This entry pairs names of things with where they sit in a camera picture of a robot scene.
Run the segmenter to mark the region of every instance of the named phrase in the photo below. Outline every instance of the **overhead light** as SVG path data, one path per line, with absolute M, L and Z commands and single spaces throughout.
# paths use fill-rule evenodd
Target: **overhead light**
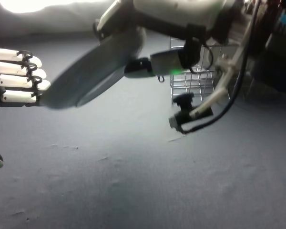
M 104 0 L 0 0 L 0 3 L 5 9 L 13 13 L 29 13 L 42 10 L 48 6 L 100 1 Z

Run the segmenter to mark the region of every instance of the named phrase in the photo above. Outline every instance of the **gray plate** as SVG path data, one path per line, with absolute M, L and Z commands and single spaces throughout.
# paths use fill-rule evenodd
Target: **gray plate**
M 102 41 L 52 83 L 41 104 L 64 109 L 95 99 L 123 78 L 125 65 L 138 57 L 144 39 L 144 29 L 130 28 Z

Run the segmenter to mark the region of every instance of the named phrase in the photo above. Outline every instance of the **metal grid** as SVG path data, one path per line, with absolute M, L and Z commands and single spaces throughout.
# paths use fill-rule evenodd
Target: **metal grid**
M 169 47 L 170 49 L 182 48 L 184 46 L 184 41 L 171 38 Z M 216 52 L 214 56 L 214 62 L 218 56 L 224 54 L 223 50 L 230 55 L 233 55 L 237 49 L 237 45 L 221 46 L 221 45 L 210 45 L 212 51 Z M 197 102 L 202 101 L 206 96 L 210 95 L 214 91 L 214 84 L 216 78 L 215 68 L 212 67 L 210 70 L 205 68 L 209 65 L 208 63 L 208 53 L 209 51 L 205 48 L 201 48 L 201 60 L 193 67 L 195 72 L 198 74 L 192 74 L 189 70 L 181 72 L 177 75 L 170 76 L 170 86 L 171 86 L 171 99 L 185 94 L 193 93 L 194 100 Z

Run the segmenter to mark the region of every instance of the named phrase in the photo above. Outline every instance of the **gray backdrop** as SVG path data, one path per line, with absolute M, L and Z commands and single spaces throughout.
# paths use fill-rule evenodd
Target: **gray backdrop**
M 0 41 L 50 80 L 96 44 Z M 150 34 L 143 55 L 167 48 Z M 238 102 L 187 137 L 175 110 L 168 80 L 126 78 L 80 109 L 0 108 L 0 229 L 286 229 L 286 106 Z

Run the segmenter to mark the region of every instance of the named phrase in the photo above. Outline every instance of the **robotic hand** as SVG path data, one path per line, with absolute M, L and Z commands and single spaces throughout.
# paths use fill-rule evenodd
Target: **robotic hand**
M 40 95 L 50 86 L 41 66 L 28 51 L 0 49 L 0 107 L 39 106 Z
M 211 105 L 228 93 L 227 85 L 253 28 L 249 25 L 251 18 L 242 14 L 243 6 L 242 0 L 116 0 L 94 24 L 100 46 L 62 74 L 43 94 L 41 103 L 54 109 L 82 106 L 123 76 L 163 76 L 188 69 L 195 74 L 192 66 L 200 60 L 201 46 L 208 48 L 207 40 L 239 43 L 233 59 L 220 58 L 216 63 L 223 76 L 215 92 L 198 107 L 182 106 L 185 109 L 170 119 L 172 128 L 189 133 L 181 125 L 211 114 Z M 185 45 L 138 59 L 144 44 L 144 28 L 185 40 Z

